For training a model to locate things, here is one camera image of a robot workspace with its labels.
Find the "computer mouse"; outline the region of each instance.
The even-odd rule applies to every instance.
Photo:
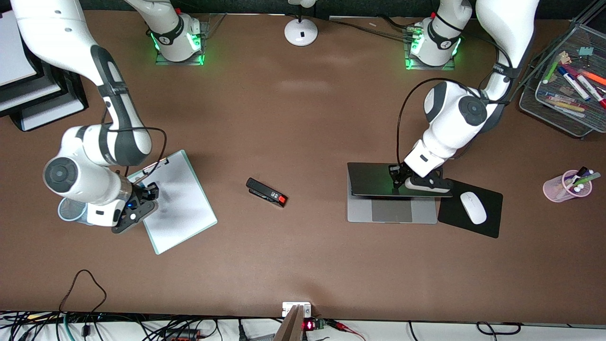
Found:
[[[465,212],[471,219],[471,222],[479,225],[486,221],[486,210],[480,201],[480,198],[474,192],[465,192],[461,194],[461,203]]]

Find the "brown table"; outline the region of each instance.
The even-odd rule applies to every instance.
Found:
[[[420,72],[405,69],[401,44],[350,27],[316,21],[318,40],[299,48],[284,39],[288,17],[228,16],[206,65],[157,67],[137,13],[86,17],[145,124],[167,131],[167,153],[187,151],[219,223],[155,255],[143,225],[113,235],[57,217],[61,198],[42,168],[67,128],[100,119],[85,81],[84,113],[28,133],[0,121],[0,309],[55,310],[87,268],[108,292],[101,311],[277,316],[282,301],[309,300],[335,318],[606,323],[603,182],[564,204],[541,191],[567,169],[606,172],[603,135],[574,140],[512,104],[449,161],[448,177],[503,193],[498,239],[441,223],[346,220],[347,162],[394,162],[406,93],[434,76],[475,86],[492,67],[490,46],[468,39],[455,72]],[[390,30],[355,20],[370,21]],[[539,21],[535,48],[566,26]],[[430,86],[402,118],[402,154],[427,127]],[[147,164],[161,146],[154,139]],[[287,207],[251,196],[248,177],[283,191]],[[90,310],[100,298],[83,277],[66,308]]]

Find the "wire mesh desk organizer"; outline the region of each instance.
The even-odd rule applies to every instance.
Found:
[[[606,79],[601,77],[606,76],[606,35],[587,26],[605,6],[605,0],[592,2],[562,36],[530,61],[522,77],[520,108],[574,137],[606,132],[606,109],[595,96],[588,101],[581,98],[556,68],[565,67],[573,76],[591,75],[585,76],[588,82],[601,97],[606,96]]]

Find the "clipboard clip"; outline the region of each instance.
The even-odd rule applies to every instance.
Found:
[[[162,166],[166,166],[167,164],[170,163],[170,161],[168,160],[168,157],[165,157],[165,158],[161,159],[160,161],[154,162],[151,165],[141,169],[141,173],[143,173],[143,176],[141,178],[138,178],[137,180],[135,180],[135,182],[133,184],[138,184],[141,181],[145,180],[150,175],[149,170],[154,168],[156,163],[159,163],[158,166],[156,167],[156,169],[158,169]]]

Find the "pen holder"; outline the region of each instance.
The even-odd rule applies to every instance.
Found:
[[[591,193],[591,189],[593,187],[591,185],[591,181],[585,183],[585,187],[581,189],[580,192],[575,192],[573,190],[574,187],[566,189],[564,179],[566,177],[574,176],[576,173],[577,170],[569,170],[563,175],[560,175],[559,177],[555,177],[551,180],[546,181],[543,184],[543,193],[545,194],[545,196],[554,203],[561,203],[562,201],[566,201],[568,199],[582,198],[588,196],[589,193]]]

